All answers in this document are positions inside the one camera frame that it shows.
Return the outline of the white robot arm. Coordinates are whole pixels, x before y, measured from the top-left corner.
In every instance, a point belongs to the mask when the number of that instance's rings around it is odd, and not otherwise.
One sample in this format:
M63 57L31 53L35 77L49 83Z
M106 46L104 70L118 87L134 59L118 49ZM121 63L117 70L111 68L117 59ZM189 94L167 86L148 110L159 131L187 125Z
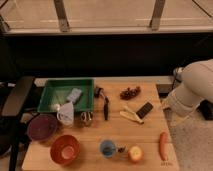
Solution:
M182 82L163 100L179 117L186 117L207 100L213 103L213 59L193 62L181 73Z

